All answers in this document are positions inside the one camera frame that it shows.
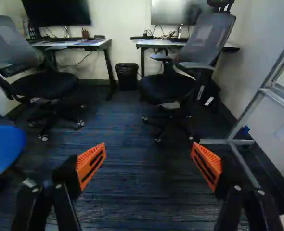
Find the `chair base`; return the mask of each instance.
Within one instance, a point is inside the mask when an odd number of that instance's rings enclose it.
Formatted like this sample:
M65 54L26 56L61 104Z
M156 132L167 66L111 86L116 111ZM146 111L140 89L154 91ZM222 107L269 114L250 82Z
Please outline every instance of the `chair base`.
M153 120L160 119L165 120L164 125L159 125L157 123L154 123ZM192 128L192 115L180 115L178 113L173 113L171 115L162 115L162 116L148 116L142 117L143 123L147 125L151 125L156 128L160 128L160 132L155 137L155 142L160 143L162 139L167 136L169 131L172 129L172 127L176 126L182 131L186 137L188 138L188 141L193 142L195 140L195 136L193 133ZM185 126L182 122L185 120L189 120L189 127Z
M39 110L33 113L27 120L29 127L36 127L37 122L46 120L44 128L39 133L39 139L47 141L50 130L58 123L59 120L74 122L76 129L85 125L84 121L78 118L77 113L73 111L81 110L86 106L83 104L61 105L60 103L47 102L39 107Z

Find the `chair seat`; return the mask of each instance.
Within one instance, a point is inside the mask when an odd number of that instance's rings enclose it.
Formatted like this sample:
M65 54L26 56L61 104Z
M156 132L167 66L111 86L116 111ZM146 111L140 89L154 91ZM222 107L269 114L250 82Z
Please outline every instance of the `chair seat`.
M0 126L0 174L16 162L25 142L25 134L20 129Z
M152 105L181 101L193 90L195 81L183 75L163 74L145 76L139 90L143 98Z
M54 100L72 91L78 78L71 73L40 72L12 83L17 95Z

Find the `mesh chair back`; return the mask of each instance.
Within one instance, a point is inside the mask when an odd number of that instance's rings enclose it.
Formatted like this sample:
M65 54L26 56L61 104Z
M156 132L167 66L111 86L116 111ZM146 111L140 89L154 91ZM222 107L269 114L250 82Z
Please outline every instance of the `mesh chair back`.
M228 40L235 20L236 17L228 13L202 14L187 44L173 60L174 64L201 62L212 65Z
M4 77L28 70L40 64L40 56L17 31L13 21L0 16L0 64L12 64L1 71Z

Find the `keyboard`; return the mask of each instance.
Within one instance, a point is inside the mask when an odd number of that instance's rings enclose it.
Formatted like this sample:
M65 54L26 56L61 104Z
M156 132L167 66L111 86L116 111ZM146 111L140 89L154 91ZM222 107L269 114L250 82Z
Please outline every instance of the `keyboard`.
M188 38L168 38L171 42L188 42Z
M49 42L75 42L83 40L82 37L70 37L70 38L49 38L47 41Z

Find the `office chair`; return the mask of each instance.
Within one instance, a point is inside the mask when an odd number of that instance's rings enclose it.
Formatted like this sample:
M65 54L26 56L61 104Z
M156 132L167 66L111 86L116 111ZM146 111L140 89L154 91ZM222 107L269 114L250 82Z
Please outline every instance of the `office chair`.
M26 143L22 130L13 126L0 125L0 175L11 172L24 185L34 187L36 183L15 166Z
M45 66L45 70L22 77L13 83L6 78L21 73L33 67ZM33 114L29 125L47 119L47 123L39 134L43 141L48 140L48 132L61 118L75 122L78 127L84 122L70 115L82 104L61 105L60 102L76 88L78 78L70 73L57 72L44 55L36 51L17 31L13 21L7 16L0 16L0 87L9 100L17 100L25 105L31 105L32 99L43 99L47 103L41 105L40 113Z
M180 108L171 110L167 116L142 117L145 124L160 127L155 138L159 143L173 125L178 125L190 141L196 139L193 131L193 102L200 100L203 90L211 80L216 60L233 28L236 17L229 12L202 14L187 44L173 62L173 75L150 75L141 79L139 90L144 100L151 105L179 102ZM165 62L168 56L160 57ZM164 126L149 120L166 119ZM189 126L182 123L189 120Z

